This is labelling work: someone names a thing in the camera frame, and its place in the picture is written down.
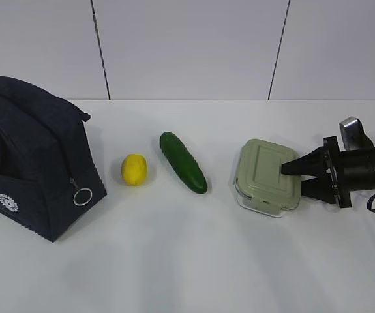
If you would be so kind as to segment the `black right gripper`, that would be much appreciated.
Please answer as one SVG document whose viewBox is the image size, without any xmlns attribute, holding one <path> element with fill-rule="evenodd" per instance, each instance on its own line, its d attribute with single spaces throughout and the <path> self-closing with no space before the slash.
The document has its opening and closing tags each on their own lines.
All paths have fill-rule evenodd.
<svg viewBox="0 0 375 313">
<path fill-rule="evenodd" d="M 321 178 L 327 172 L 331 176 L 331 180 Z M 316 177 L 301 181 L 301 195 L 303 197 L 332 204 L 334 195 L 335 203 L 340 208 L 352 206 L 336 136 L 325 137 L 323 147 L 319 147 L 301 158 L 284 163 L 281 166 L 281 174 Z"/>
</svg>

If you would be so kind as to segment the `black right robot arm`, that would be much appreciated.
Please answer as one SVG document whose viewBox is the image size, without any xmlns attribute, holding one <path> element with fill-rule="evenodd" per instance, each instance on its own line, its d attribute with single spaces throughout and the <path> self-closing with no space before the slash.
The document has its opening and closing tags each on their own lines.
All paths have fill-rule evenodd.
<svg viewBox="0 0 375 313">
<path fill-rule="evenodd" d="M 323 145 L 296 160 L 281 166 L 284 175 L 306 175 L 301 181 L 301 195 L 341 208 L 352 206 L 350 192 L 375 190 L 375 146 L 341 151 L 337 137 L 325 137 Z M 375 213 L 372 203 L 375 194 L 367 201 L 367 209 Z"/>
</svg>

